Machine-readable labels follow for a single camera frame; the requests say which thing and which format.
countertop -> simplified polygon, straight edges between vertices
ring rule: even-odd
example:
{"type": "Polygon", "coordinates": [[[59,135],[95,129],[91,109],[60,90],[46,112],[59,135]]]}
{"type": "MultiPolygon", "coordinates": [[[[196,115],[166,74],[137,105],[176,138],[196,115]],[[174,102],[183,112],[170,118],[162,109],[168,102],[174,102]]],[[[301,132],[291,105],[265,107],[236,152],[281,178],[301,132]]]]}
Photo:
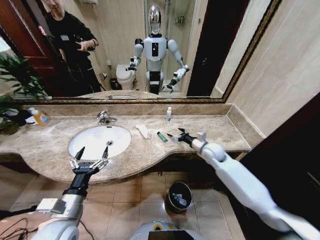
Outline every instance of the countertop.
{"type": "Polygon", "coordinates": [[[109,96],[119,97],[119,96],[130,96],[133,99],[156,99],[159,95],[147,92],[147,91],[137,91],[137,90],[110,90],[90,93],[77,98],[93,98],[93,99],[108,99],[109,96]]]}
{"type": "MultiPolygon", "coordinates": [[[[251,148],[226,115],[180,115],[172,116],[170,122],[165,116],[113,116],[117,122],[109,126],[126,128],[131,134],[129,147],[121,154],[109,158],[104,169],[91,177],[90,183],[116,182],[134,177],[176,153],[193,153],[184,142],[162,142],[157,136],[160,131],[180,134],[178,128],[185,128],[191,136],[206,131],[208,142],[222,145],[226,152],[248,152],[251,148]],[[144,139],[136,124],[145,124],[152,134],[144,139]]],[[[68,152],[69,142],[80,131],[98,126],[92,116],[54,116],[46,126],[29,125],[17,133],[1,138],[0,154],[13,153],[37,173],[59,182],[71,182],[68,152]]]]}

person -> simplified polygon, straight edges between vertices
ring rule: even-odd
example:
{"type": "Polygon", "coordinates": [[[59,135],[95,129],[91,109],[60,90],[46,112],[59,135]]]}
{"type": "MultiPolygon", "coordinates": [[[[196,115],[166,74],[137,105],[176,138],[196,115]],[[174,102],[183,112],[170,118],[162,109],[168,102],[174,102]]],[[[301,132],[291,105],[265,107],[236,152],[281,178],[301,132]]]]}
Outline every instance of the person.
{"type": "Polygon", "coordinates": [[[78,95],[101,92],[95,71],[88,56],[99,45],[90,29],[78,18],[65,11],[60,0],[43,0],[50,9],[45,16],[53,44],[59,49],[63,60],[70,69],[71,76],[76,82],[78,95]]]}

robot claw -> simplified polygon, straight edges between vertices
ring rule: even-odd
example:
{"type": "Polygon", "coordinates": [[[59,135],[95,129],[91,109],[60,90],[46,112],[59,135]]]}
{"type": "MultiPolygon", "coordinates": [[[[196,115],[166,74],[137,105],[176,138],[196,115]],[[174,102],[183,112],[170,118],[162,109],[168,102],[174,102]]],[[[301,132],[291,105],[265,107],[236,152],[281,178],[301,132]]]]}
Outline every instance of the robot claw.
{"type": "Polygon", "coordinates": [[[177,84],[177,80],[175,80],[174,78],[170,81],[169,84],[165,84],[162,87],[162,90],[165,88],[171,89],[170,94],[172,94],[175,91],[175,85],[177,84]]]}

white bottle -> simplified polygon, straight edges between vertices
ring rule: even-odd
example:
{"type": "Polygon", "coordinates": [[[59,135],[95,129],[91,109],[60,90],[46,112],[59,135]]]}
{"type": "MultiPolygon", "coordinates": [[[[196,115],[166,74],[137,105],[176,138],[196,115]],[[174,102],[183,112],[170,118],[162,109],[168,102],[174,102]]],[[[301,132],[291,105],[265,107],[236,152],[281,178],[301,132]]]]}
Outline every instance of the white bottle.
{"type": "Polygon", "coordinates": [[[166,111],[166,120],[169,122],[171,120],[171,107],[168,107],[168,110],[166,111]]]}

mirror frame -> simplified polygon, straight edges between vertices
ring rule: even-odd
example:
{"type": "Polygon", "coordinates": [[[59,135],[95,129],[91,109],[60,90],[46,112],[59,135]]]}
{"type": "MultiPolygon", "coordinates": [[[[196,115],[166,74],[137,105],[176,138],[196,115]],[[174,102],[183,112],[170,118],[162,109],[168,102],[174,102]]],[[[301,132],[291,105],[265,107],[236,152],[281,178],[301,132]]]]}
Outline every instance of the mirror frame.
{"type": "Polygon", "coordinates": [[[7,104],[14,105],[88,105],[88,104],[224,104],[230,96],[234,86],[244,71],[247,63],[249,62],[253,52],[255,51],[260,39],[263,37],[269,23],[275,15],[282,0],[271,0],[263,17],[253,34],[249,45],[247,46],[240,63],[238,64],[222,98],[211,98],[209,96],[203,97],[185,97],[185,98],[146,98],[146,99],[94,99],[94,98],[79,98],[79,97],[54,97],[52,99],[13,99],[7,104]]]}

